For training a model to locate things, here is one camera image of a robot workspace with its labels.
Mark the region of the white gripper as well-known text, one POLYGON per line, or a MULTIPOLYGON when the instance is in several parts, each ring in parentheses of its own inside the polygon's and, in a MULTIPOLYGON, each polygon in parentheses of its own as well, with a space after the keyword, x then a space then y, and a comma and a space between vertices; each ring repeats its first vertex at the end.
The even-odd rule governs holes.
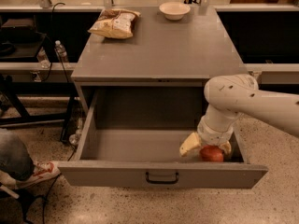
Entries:
POLYGON ((199 148, 203 142, 206 145, 219 146, 225 155, 230 155, 232 146, 229 140, 233 134, 233 130, 232 123, 213 121, 209 124, 206 117, 201 117, 197 126, 197 132, 191 133, 183 141, 179 148, 179 154, 181 157, 184 157, 190 151, 199 148))

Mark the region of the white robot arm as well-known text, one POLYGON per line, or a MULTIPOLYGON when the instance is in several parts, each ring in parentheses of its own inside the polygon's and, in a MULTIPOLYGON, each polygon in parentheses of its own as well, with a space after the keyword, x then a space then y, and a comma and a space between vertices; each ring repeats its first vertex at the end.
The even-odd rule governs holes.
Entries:
POLYGON ((181 144, 182 156, 206 146, 230 154, 233 125, 243 114, 299 136, 299 96, 296 94, 262 91, 254 77, 241 74, 213 77, 206 83, 204 95, 208 102, 206 113, 197 130, 181 144))

